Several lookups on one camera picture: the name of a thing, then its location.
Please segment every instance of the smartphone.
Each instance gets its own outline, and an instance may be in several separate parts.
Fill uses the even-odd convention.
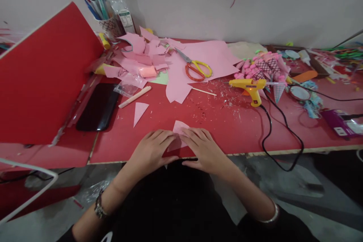
[[[106,130],[116,107],[119,93],[113,91],[117,84],[99,83],[80,116],[76,129],[81,131]]]

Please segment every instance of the white wall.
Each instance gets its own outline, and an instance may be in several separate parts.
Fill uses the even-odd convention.
[[[98,30],[83,0],[0,0],[0,27],[30,30],[70,1]],[[233,0],[127,2],[159,36],[330,47],[363,29],[363,0],[236,0],[231,9]]]

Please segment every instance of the concrete floor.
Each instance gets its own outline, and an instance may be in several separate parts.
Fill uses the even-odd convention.
[[[301,159],[308,160],[309,155],[303,155]],[[312,192],[304,186],[306,183],[321,184],[320,180],[311,171],[298,165],[293,172],[286,173],[280,170],[267,157],[246,159],[244,156],[237,156],[231,157],[231,160],[281,207],[289,213],[298,216],[320,241],[363,241],[363,232],[276,198],[278,192],[293,192],[301,196],[322,198],[323,194],[321,192]],[[50,205],[1,226],[0,241],[56,241],[94,202],[99,188],[107,185],[120,168],[121,164],[101,164],[74,169],[61,175],[56,186],[82,184],[80,192],[75,197],[84,205],[84,209],[79,208],[72,199]],[[246,213],[246,210],[231,188],[216,177],[212,177],[212,179],[232,220],[238,223]],[[44,186],[41,181],[34,177],[28,178],[26,185],[31,188]],[[334,190],[335,195],[345,196],[337,187]],[[349,202],[351,202],[349,198],[344,199],[345,205],[350,205],[351,207],[355,205]]]

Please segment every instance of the black shirt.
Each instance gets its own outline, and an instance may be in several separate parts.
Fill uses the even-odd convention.
[[[273,228],[248,214],[236,226],[210,176],[181,160],[141,180],[104,226],[95,241],[317,241],[282,208]],[[58,241],[75,241],[71,229]]]

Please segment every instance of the glue gun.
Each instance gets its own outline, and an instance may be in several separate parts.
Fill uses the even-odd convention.
[[[258,81],[254,81],[253,79],[234,79],[230,80],[229,85],[245,89],[252,97],[252,107],[261,105],[261,97],[258,90],[263,89],[266,86],[265,79],[259,79]]]

